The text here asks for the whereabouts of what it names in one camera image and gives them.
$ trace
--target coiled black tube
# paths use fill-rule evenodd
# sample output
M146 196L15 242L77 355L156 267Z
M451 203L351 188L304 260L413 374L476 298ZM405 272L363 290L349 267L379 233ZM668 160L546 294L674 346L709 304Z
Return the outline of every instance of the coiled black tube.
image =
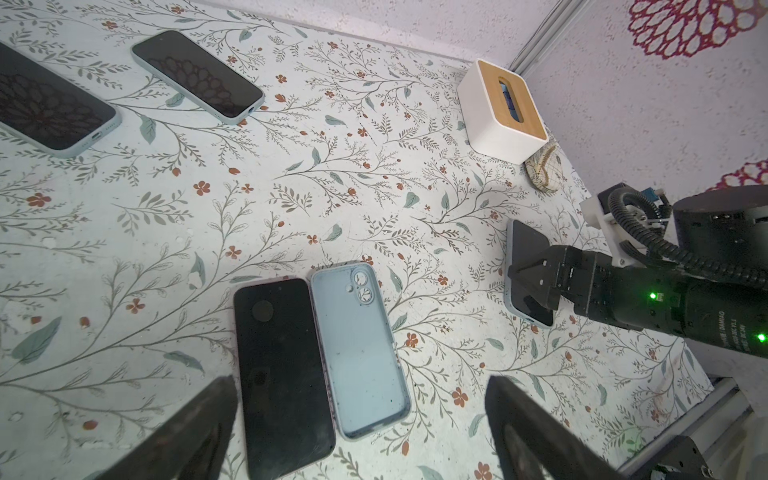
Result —
M608 196L608 208L611 210L616 223L632 238L645 245L650 252L672 260L681 265L687 272L708 280L738 283L752 288L768 290L768 272L700 257L674 243L669 243L635 220L627 210L627 204L641 208L650 218L658 218L659 209L632 187L617 188Z

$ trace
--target floral tablecloth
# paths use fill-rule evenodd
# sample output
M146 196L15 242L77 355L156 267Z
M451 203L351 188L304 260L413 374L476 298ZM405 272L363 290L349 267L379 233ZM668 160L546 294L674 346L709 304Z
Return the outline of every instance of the floral tablecloth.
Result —
M413 399L295 478L500 476L484 416L507 375L612 465L711 389L681 339L502 304L505 225L603 249L568 159L540 194L468 145L467 65L187 3L0 0L2 41L116 105L80 157L0 131L0 472L94 478L208 382L237 376L239 282L363 260ZM176 28L266 92L226 126L129 55ZM242 420L222 471L246 478Z

